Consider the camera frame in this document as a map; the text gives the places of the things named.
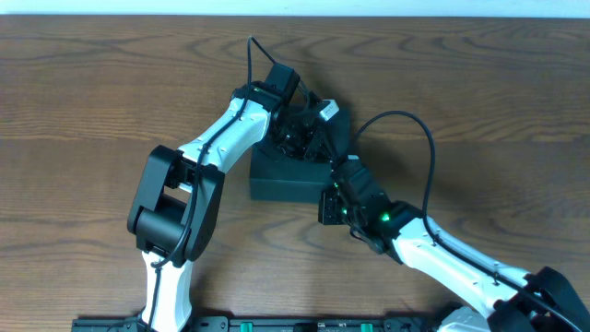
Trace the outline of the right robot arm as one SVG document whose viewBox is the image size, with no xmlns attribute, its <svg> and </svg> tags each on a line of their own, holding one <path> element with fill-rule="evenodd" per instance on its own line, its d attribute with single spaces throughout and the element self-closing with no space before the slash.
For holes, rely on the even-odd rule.
<svg viewBox="0 0 590 332">
<path fill-rule="evenodd" d="M 443 230 L 424 210 L 392 201 L 355 156 L 332 166 L 318 220 L 349 227 L 377 255 L 388 255 L 440 282 L 492 331 L 586 331 L 589 311 L 567 278 L 506 265 Z"/>
</svg>

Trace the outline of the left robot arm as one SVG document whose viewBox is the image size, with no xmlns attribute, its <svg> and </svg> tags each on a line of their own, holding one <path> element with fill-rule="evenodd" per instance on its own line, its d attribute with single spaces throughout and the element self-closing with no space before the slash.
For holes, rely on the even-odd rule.
<svg viewBox="0 0 590 332">
<path fill-rule="evenodd" d="M 155 147 L 147 157 L 127 219 L 147 268 L 145 331 L 181 331 L 192 315 L 191 274 L 218 219 L 226 173 L 251 146 L 269 139 L 283 153 L 307 159 L 323 143 L 338 113 L 333 100 L 306 91 L 290 67 L 275 63 L 263 81 L 235 89 L 226 112 L 203 134 L 177 149 Z"/>
</svg>

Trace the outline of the black gift box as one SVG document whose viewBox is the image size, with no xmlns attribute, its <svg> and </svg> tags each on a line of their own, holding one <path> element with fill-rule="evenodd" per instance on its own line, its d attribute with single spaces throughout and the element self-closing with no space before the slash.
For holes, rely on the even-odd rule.
<svg viewBox="0 0 590 332">
<path fill-rule="evenodd" d="M 315 203 L 330 183 L 334 164 L 349 144 L 350 118 L 346 109 L 329 122 L 329 137 L 335 147 L 331 161 L 295 160 L 271 145 L 269 139 L 253 146 L 250 165 L 250 194 L 255 200 Z"/>
</svg>

